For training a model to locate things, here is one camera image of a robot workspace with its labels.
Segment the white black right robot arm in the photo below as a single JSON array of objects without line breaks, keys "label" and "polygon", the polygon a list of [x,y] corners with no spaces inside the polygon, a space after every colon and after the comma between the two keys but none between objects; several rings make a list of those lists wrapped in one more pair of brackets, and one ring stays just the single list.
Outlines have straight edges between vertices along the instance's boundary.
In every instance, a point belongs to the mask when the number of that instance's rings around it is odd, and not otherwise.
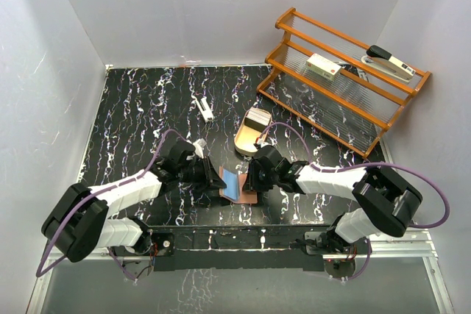
[{"label": "white black right robot arm", "polygon": [[323,193],[358,203],[358,209],[338,216],[327,231],[298,240],[307,249],[329,252],[346,252],[373,234],[402,237],[422,203],[421,193],[388,166],[318,171],[304,160],[289,162],[267,145],[251,158],[242,189],[262,193],[274,186],[287,193]]}]

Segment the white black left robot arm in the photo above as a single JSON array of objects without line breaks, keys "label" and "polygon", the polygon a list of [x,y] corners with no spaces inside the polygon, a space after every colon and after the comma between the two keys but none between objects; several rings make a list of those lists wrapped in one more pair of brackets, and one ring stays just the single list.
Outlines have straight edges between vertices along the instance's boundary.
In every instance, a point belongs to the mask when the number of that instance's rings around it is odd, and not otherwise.
[{"label": "white black left robot arm", "polygon": [[150,201],[189,184],[197,191],[226,188],[226,183],[203,155],[204,140],[176,142],[169,153],[152,159],[150,166],[114,183],[68,187],[44,221],[41,232],[73,263],[98,248],[124,246],[145,254],[152,245],[147,226],[138,219],[113,215],[142,201]]}]

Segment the beige oval card tray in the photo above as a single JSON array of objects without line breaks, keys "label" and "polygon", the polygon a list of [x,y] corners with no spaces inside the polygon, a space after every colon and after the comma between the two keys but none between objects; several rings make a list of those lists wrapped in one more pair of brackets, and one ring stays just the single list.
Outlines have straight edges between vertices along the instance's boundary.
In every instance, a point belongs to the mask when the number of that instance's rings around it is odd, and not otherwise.
[{"label": "beige oval card tray", "polygon": [[243,118],[234,138],[235,150],[244,156],[253,156],[257,151],[255,141],[261,135],[263,135],[262,132],[255,131],[254,129],[250,129],[248,126],[245,126]]}]

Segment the stack of credit cards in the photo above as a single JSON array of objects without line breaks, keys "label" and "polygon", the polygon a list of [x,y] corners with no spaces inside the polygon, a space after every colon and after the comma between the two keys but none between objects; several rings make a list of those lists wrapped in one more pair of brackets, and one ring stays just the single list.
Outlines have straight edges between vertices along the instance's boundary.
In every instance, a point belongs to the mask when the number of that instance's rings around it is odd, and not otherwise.
[{"label": "stack of credit cards", "polygon": [[270,112],[254,107],[251,107],[244,117],[244,125],[258,132],[264,131],[271,122]]}]

